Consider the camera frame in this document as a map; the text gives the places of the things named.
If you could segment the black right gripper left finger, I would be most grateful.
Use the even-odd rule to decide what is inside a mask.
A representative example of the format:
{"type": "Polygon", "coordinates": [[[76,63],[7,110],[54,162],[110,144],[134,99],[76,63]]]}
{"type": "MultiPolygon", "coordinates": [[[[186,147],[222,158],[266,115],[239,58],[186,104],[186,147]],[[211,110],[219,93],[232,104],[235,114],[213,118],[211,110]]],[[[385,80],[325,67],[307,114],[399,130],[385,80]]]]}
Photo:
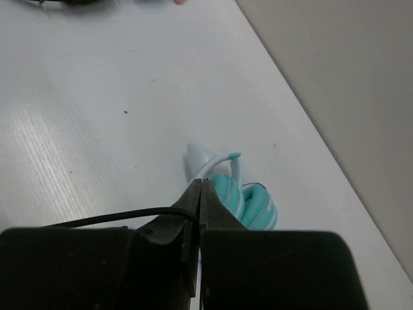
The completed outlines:
{"type": "Polygon", "coordinates": [[[188,309],[196,295],[201,188],[193,181],[138,229],[3,231],[1,308],[188,309]]]}

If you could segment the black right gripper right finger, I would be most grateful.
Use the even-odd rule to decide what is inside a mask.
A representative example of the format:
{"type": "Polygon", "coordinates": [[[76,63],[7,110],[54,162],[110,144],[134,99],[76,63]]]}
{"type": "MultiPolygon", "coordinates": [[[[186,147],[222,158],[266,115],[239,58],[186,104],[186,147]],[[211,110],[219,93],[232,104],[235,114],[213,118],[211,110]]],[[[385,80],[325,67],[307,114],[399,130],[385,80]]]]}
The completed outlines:
{"type": "Polygon", "coordinates": [[[203,309],[367,309],[352,253],[328,231],[248,230],[211,181],[199,206],[203,309]]]}

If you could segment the black wired headphones taped band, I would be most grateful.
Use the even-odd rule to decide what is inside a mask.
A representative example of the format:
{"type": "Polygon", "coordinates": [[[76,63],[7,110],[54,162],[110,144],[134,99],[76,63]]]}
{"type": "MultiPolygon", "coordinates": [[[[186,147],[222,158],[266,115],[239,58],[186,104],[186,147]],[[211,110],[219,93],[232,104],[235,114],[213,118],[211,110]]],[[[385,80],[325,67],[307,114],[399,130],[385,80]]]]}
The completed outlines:
{"type": "Polygon", "coordinates": [[[52,225],[47,225],[46,227],[65,227],[65,228],[77,228],[84,227],[88,225],[95,225],[99,223],[116,222],[120,220],[128,220],[133,218],[142,218],[147,216],[158,216],[158,215],[174,215],[182,216],[186,219],[192,220],[193,222],[198,222],[198,217],[186,209],[177,207],[155,207],[148,209],[139,209],[134,211],[117,212],[112,214],[105,214],[100,216],[93,216],[89,218],[83,218],[79,220],[73,220],[69,222],[56,223],[52,225]]]}

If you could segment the teal white folded headphones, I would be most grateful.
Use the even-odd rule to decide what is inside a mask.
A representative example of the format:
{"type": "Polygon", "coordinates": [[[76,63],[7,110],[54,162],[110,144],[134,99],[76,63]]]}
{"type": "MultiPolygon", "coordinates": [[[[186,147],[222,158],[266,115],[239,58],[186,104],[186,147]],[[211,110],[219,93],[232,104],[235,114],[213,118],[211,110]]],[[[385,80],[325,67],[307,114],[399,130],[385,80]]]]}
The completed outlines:
{"type": "Polygon", "coordinates": [[[218,155],[202,145],[188,143],[186,162],[190,172],[189,182],[209,179],[220,202],[247,229],[274,229],[278,211],[272,196],[261,183],[243,182],[240,152],[218,155]]]}

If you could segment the black headset with microphone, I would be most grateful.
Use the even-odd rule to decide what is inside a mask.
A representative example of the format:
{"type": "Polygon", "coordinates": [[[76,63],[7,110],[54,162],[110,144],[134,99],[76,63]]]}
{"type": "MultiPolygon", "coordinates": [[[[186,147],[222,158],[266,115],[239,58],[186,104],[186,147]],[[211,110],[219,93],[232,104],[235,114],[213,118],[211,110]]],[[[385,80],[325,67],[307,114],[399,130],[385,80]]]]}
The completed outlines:
{"type": "Polygon", "coordinates": [[[59,3],[64,6],[76,7],[92,5],[100,2],[100,0],[28,0],[28,2],[38,3],[40,5],[43,5],[44,3],[59,3]]]}

